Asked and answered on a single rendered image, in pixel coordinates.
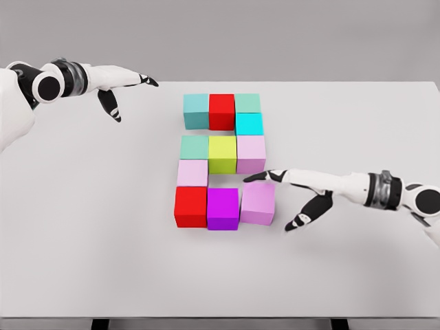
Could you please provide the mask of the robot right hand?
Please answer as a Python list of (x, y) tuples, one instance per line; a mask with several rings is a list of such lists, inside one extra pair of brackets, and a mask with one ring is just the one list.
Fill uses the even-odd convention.
[(339, 176), (295, 168), (289, 170), (265, 170), (243, 179), (244, 183), (259, 181), (289, 184), (315, 192), (315, 196), (285, 225), (286, 232), (291, 232), (310, 224), (328, 212), (333, 207), (333, 194), (342, 187), (342, 178)]

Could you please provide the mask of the teal cube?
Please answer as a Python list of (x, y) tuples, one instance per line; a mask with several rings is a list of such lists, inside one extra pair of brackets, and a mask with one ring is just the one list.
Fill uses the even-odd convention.
[(209, 95), (185, 94), (183, 114), (187, 130), (209, 129)]

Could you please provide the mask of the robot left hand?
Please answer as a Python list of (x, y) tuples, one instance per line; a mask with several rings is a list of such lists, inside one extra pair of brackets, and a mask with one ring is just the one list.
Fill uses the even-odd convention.
[(88, 70), (87, 92), (98, 90), (98, 100), (104, 111), (116, 122), (121, 122), (118, 102), (113, 89), (147, 84), (158, 87), (159, 84), (150, 76), (115, 65), (100, 65)]

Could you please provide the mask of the orchid pink cube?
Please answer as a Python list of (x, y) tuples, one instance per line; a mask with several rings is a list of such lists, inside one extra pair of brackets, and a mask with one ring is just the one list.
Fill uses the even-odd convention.
[(242, 223), (270, 226), (274, 213), (274, 184), (257, 181), (243, 184), (240, 214)]

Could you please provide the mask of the cyan cube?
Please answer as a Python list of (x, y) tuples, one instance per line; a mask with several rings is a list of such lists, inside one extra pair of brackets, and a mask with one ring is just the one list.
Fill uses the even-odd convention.
[(236, 135), (263, 135), (263, 116), (261, 113), (237, 113)]

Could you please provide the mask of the mint green cube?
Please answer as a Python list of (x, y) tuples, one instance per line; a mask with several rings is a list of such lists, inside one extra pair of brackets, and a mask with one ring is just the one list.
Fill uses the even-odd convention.
[(181, 137), (181, 160), (207, 160), (209, 137), (207, 135), (184, 135)]
[(234, 95), (237, 113), (260, 113), (261, 100), (258, 93), (236, 93)]

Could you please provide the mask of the magenta cube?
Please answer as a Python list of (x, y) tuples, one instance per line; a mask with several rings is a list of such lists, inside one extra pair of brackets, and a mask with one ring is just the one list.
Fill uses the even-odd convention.
[(208, 188), (207, 226), (209, 230), (238, 230), (238, 188)]

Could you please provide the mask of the red cube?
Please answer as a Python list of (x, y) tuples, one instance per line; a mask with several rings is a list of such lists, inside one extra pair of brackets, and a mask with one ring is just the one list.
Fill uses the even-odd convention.
[(209, 129), (233, 131), (235, 126), (234, 94), (209, 95)]
[(178, 186), (175, 193), (174, 217), (178, 228), (206, 228), (207, 188)]

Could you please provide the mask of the yellow-green cube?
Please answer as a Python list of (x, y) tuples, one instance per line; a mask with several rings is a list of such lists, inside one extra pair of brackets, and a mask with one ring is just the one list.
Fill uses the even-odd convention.
[(208, 140), (210, 174), (229, 175), (237, 170), (237, 139), (235, 136), (210, 136)]

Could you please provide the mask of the light pink cube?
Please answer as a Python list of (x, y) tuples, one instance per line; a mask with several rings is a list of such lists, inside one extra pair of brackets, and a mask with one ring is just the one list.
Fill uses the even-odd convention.
[(265, 137), (263, 135), (238, 135), (237, 174), (254, 174), (264, 171), (266, 162)]
[(208, 186), (208, 160), (181, 159), (177, 170), (177, 186)]

